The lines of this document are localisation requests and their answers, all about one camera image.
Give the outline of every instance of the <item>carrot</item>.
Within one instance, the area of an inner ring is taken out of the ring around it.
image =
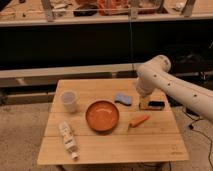
[[[139,124],[141,124],[142,122],[146,121],[149,118],[150,118],[149,115],[137,116],[137,117],[135,117],[135,118],[130,120],[129,126],[130,127],[136,127],[136,126],[138,126]]]

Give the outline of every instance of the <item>wire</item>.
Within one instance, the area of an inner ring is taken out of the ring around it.
[[[135,71],[131,12],[130,12],[130,15],[129,15],[129,34],[130,34],[130,56],[131,56],[131,62],[132,62],[132,70]]]
[[[194,127],[193,127],[193,124],[195,124],[196,122],[201,121],[201,120],[203,120],[203,119],[202,119],[202,118],[198,118],[197,120],[193,120],[193,121],[191,122],[191,124],[189,124],[189,128],[190,128],[191,131],[194,131],[194,132],[196,132],[196,133],[199,133],[199,134],[203,135],[206,139],[209,140],[209,142],[210,142],[210,147],[209,147],[209,148],[210,148],[210,149],[209,149],[209,154],[208,154],[208,160],[209,160],[209,163],[210,163],[211,168],[212,168],[212,170],[213,170],[213,164],[212,164],[212,161],[211,161],[211,154],[212,154],[212,139],[211,139],[208,135],[206,135],[205,133],[203,133],[203,132],[201,132],[201,131],[199,131],[199,130],[195,130]]]
[[[207,136],[206,134],[204,134],[203,132],[199,131],[199,130],[191,129],[191,131],[197,132],[197,133],[203,135],[204,137],[206,137],[206,139],[209,140],[209,142],[210,142],[210,149],[209,149],[209,154],[208,154],[208,160],[209,160],[209,163],[210,163],[211,168],[212,168],[212,170],[213,170],[213,164],[212,164],[212,161],[211,161],[211,154],[212,154],[212,139],[211,139],[209,136]]]
[[[182,106],[182,112],[183,112],[188,118],[190,118],[191,120],[196,121],[196,120],[198,120],[198,119],[200,118],[199,116],[197,116],[196,119],[193,118],[193,117],[191,117],[190,114],[187,113],[184,109],[186,109],[186,108],[185,108],[184,106]]]

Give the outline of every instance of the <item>wooden table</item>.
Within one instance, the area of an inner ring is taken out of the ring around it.
[[[60,80],[50,110],[49,120],[41,144],[39,165],[101,164],[165,162],[187,160],[188,154],[177,128],[175,118],[165,94],[155,90],[152,100],[166,103],[163,111],[141,111],[139,95],[134,87],[135,79],[85,79]],[[78,112],[67,113],[59,100],[64,90],[74,90],[78,95]],[[85,120],[85,112],[94,101],[104,99],[113,102],[116,93],[133,97],[131,107],[116,104],[120,119],[109,135],[92,131]],[[137,115],[148,114],[150,119],[127,132],[128,122]],[[58,124],[67,121],[74,129],[79,147],[79,160],[73,161],[65,151]]]

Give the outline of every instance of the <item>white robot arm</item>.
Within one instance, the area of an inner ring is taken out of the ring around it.
[[[154,88],[159,88],[179,103],[213,122],[213,91],[168,74],[170,68],[170,60],[164,55],[142,63],[137,70],[137,92],[145,98]]]

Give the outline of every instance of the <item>paper cup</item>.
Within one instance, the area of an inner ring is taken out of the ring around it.
[[[61,103],[70,113],[75,113],[77,111],[77,96],[72,90],[64,91],[60,96]]]

